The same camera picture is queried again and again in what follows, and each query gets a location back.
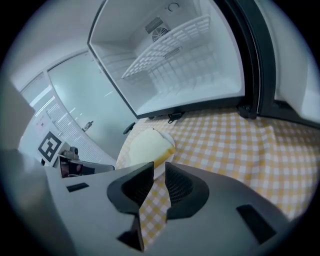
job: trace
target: fridge door hinge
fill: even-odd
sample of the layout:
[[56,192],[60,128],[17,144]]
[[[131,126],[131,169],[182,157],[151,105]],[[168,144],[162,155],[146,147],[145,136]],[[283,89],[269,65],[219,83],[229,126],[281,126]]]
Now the fridge door hinge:
[[168,114],[168,116],[169,116],[168,124],[173,123],[173,121],[175,121],[175,120],[179,120],[184,115],[184,113],[185,112]]
[[238,106],[238,114],[242,118],[246,119],[256,119],[257,113],[252,112],[252,107],[250,105]]

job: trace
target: gingham cloth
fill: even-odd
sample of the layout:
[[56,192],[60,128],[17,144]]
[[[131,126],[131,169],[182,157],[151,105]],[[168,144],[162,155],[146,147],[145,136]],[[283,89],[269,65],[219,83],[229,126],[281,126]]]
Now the gingham cloth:
[[[171,124],[168,117],[145,118],[127,137],[117,169],[125,166],[133,138],[147,128],[172,136],[176,148],[172,162],[235,178],[278,206],[289,219],[306,209],[318,183],[320,130],[263,117],[248,120],[236,109],[189,112]],[[139,211],[146,248],[164,228],[170,206],[163,174],[154,181]]]

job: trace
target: white wall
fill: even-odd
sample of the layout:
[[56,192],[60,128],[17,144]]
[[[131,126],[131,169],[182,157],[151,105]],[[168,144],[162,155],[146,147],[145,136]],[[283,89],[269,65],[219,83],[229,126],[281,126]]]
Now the white wall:
[[21,90],[46,66],[87,47],[102,0],[48,0],[13,43],[4,70]]

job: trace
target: white wire shelf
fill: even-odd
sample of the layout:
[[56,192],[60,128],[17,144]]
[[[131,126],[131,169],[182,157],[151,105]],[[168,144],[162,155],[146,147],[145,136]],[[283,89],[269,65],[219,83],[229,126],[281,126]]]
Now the white wire shelf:
[[209,28],[209,15],[194,18],[177,26],[145,49],[121,78],[124,79],[142,71],[147,71],[155,64],[170,58],[182,49],[203,44],[202,38],[209,33]]

